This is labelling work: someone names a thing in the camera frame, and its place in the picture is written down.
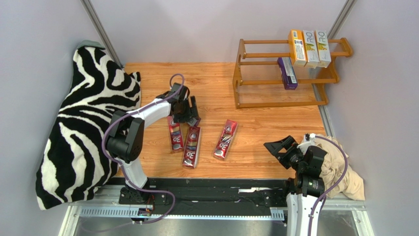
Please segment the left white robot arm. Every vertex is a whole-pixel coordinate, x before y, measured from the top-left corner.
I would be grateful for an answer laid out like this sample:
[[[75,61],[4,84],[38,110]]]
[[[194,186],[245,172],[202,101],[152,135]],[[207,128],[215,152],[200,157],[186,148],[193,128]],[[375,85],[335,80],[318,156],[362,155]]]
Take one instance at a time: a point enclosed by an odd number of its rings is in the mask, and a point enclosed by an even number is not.
[[[130,188],[143,191],[148,181],[138,158],[143,148],[144,130],[167,117],[190,126],[199,124],[196,98],[190,95],[188,87],[174,83],[170,91],[137,110],[114,112],[101,147],[105,156],[120,166]]]

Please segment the silver yellow R.O.C.S. toothpaste box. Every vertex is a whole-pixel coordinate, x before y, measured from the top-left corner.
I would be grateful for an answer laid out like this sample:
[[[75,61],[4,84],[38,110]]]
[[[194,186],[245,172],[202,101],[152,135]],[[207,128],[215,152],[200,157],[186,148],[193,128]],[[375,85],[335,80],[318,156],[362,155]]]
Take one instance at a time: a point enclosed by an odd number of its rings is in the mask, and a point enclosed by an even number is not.
[[[318,66],[320,60],[318,55],[317,44],[315,40],[314,31],[312,30],[303,30],[303,41],[306,54],[306,65],[310,68],[315,68]]]

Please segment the orange white R.O.C.S. toothpaste box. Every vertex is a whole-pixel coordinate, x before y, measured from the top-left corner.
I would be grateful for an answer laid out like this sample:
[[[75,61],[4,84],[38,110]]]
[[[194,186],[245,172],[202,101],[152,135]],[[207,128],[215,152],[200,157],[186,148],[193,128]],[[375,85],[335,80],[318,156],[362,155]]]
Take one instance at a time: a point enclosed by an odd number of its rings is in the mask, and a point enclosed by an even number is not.
[[[331,63],[331,55],[327,32],[324,30],[315,30],[315,38],[319,55],[318,66],[327,68]]]

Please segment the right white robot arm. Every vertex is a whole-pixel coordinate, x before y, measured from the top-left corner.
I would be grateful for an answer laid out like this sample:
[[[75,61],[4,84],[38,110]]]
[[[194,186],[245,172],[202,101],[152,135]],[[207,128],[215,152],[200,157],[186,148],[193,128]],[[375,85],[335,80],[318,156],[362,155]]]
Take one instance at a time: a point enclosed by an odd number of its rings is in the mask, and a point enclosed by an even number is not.
[[[264,147],[285,168],[296,171],[294,178],[286,181],[287,235],[315,236],[318,218],[325,192],[325,184],[320,177],[326,151],[315,146],[316,135],[306,134],[302,143],[292,136],[266,142]]]

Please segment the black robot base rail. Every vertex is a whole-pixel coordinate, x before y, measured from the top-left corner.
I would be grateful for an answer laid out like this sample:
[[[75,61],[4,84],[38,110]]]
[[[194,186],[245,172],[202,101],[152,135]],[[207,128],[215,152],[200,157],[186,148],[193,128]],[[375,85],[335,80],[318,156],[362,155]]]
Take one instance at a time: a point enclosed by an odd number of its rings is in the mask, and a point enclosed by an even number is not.
[[[124,223],[146,223],[166,219],[271,220],[287,223],[286,195],[290,190],[283,179],[234,178],[151,178],[144,191],[112,180],[91,204],[82,207],[79,222],[85,231],[88,222],[105,223],[103,231]]]

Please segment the purple white R.O.C.S. toothpaste box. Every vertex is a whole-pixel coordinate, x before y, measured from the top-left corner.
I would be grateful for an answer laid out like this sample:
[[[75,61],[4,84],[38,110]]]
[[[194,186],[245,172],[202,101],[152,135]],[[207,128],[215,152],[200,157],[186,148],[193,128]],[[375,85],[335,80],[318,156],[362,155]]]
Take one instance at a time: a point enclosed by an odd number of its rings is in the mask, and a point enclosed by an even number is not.
[[[200,118],[192,117],[186,123],[191,127],[197,127],[199,126],[200,121]]]

